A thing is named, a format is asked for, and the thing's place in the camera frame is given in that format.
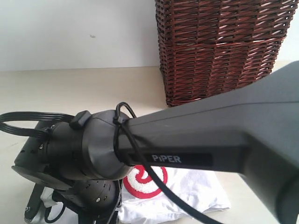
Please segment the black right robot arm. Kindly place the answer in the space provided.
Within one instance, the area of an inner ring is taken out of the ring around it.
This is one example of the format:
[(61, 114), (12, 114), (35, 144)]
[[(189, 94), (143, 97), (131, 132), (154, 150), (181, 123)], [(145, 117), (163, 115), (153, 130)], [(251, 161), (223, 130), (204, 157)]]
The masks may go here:
[(80, 223), (109, 223), (139, 153), (151, 166), (239, 173), (280, 223), (297, 221), (298, 62), (241, 89), (142, 117), (84, 111), (73, 122), (39, 121), (37, 128), (48, 136), (29, 138), (12, 168), (36, 184), (35, 194), (54, 189)]

